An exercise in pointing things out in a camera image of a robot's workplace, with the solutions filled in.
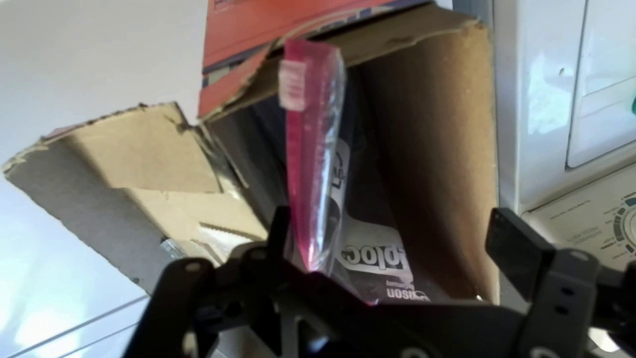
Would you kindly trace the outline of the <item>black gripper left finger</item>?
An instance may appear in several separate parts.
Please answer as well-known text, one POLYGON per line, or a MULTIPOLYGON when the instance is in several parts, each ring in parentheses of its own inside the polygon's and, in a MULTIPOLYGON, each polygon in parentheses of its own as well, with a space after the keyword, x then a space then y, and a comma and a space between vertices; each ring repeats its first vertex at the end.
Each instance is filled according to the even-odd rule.
POLYGON ((302 273, 286 259, 290 243, 290 209, 278 207, 266 243, 240 261, 248 329, 276 358, 372 358, 354 333, 362 303, 326 275, 302 273))

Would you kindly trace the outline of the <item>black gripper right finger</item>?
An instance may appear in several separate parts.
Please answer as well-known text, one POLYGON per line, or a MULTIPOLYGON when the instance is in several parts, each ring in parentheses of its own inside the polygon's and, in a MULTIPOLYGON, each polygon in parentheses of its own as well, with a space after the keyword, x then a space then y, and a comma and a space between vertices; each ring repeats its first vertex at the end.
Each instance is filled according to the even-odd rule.
POLYGON ((554 249, 511 209, 491 211, 485 249, 529 305, 515 355, 582 358, 600 263, 582 251, 554 249))

